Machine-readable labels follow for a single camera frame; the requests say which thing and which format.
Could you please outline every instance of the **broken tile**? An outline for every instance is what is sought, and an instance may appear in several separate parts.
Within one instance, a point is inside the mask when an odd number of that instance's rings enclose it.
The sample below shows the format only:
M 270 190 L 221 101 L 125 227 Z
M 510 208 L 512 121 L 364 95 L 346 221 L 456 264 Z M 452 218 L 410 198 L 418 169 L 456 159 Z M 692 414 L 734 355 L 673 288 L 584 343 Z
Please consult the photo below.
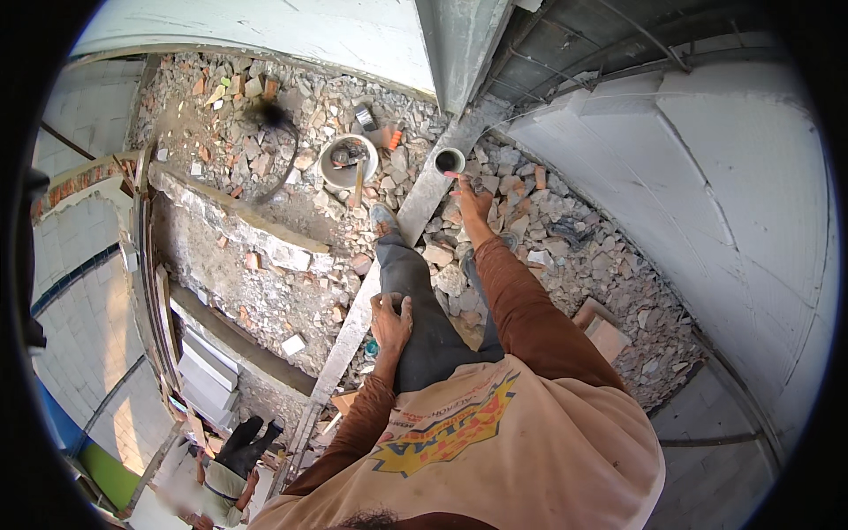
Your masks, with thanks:
M 300 337 L 298 333 L 292 335 L 288 340 L 280 344 L 280 346 L 282 350 L 286 352 L 286 355 L 289 356 L 296 354 L 298 351 L 306 349 L 306 343 L 304 343 L 304 340 Z

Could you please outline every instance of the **wall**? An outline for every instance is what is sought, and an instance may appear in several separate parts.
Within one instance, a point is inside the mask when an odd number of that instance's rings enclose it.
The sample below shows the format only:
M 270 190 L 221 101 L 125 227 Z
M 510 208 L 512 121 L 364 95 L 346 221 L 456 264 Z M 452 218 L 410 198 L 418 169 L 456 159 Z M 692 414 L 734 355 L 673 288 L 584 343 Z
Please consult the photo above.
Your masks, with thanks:
M 143 69 L 143 61 L 110 60 L 62 70 L 43 121 L 95 158 L 120 153 Z M 87 161 L 53 135 L 38 130 L 32 165 L 47 176 Z
M 51 212 L 33 229 L 35 297 L 118 241 L 112 204 L 84 198 Z M 36 374 L 80 428 L 114 385 L 144 355 L 120 255 L 89 272 L 39 315 L 47 347 L 33 357 Z M 114 458 L 142 475 L 173 420 L 147 361 L 135 370 L 89 432 Z
M 71 54 L 159 42 L 282 52 L 435 93 L 414 0 L 107 0 Z
M 659 265 L 785 449 L 817 395 L 839 278 L 802 92 L 781 64 L 712 64 L 571 92 L 509 129 Z
M 660 440 L 722 438 L 760 429 L 714 359 L 651 418 Z M 741 528 L 775 480 L 764 441 L 664 447 L 666 486 L 645 528 Z

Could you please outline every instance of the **wooden plank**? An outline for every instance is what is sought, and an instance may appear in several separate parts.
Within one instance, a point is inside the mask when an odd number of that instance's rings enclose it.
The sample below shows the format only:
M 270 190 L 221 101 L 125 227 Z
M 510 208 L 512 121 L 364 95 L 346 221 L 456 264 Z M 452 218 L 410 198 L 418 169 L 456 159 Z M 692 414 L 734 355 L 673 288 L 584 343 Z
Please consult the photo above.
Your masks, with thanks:
M 180 355 L 176 346 L 176 336 L 174 335 L 174 322 L 170 318 L 170 290 L 168 288 L 168 272 L 159 264 L 156 267 L 156 302 L 159 306 L 159 321 L 162 323 L 162 335 L 165 338 L 165 349 L 170 362 L 174 379 L 176 380 L 177 391 L 182 391 L 182 378 L 178 366 L 180 365 Z

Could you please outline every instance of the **man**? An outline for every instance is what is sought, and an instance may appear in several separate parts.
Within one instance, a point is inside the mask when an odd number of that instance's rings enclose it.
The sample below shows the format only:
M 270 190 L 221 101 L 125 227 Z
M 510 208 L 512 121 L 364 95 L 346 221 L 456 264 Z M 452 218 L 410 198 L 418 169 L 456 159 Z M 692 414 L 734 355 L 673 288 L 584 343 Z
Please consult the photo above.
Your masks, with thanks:
M 265 504 L 251 530 L 647 521 L 665 480 L 647 416 L 489 229 L 492 194 L 476 195 L 467 176 L 460 186 L 474 248 L 466 268 L 491 304 L 480 351 L 450 325 L 391 210 L 375 204 L 377 365 L 324 455 Z
M 269 421 L 265 435 L 253 442 L 262 428 L 262 418 L 253 416 L 232 432 L 209 469 L 204 470 L 204 451 L 198 448 L 198 484 L 202 488 L 200 516 L 192 524 L 197 530 L 235 527 L 246 518 L 245 508 L 259 482 L 256 461 L 283 431 Z

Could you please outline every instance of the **dark jeans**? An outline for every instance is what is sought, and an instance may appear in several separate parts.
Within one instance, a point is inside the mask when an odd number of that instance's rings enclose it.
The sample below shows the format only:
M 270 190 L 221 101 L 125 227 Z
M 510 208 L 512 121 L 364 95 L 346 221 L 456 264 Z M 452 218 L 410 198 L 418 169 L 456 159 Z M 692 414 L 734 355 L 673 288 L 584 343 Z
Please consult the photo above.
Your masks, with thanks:
M 432 291 L 427 262 L 399 234 L 377 240 L 377 260 L 381 266 L 381 291 L 412 297 L 412 336 L 400 355 L 395 373 L 393 390 L 396 394 L 444 381 L 459 365 L 497 362 L 504 358 L 491 311 L 480 349 L 474 351 L 462 341 Z M 486 300 L 477 273 L 473 276 L 474 288 Z M 399 305 L 395 310 L 400 312 Z
M 282 432 L 269 421 L 265 434 L 254 442 L 260 428 L 262 418 L 259 416 L 253 416 L 236 427 L 215 457 L 215 461 L 247 480 L 250 471 L 256 466 L 256 461 Z

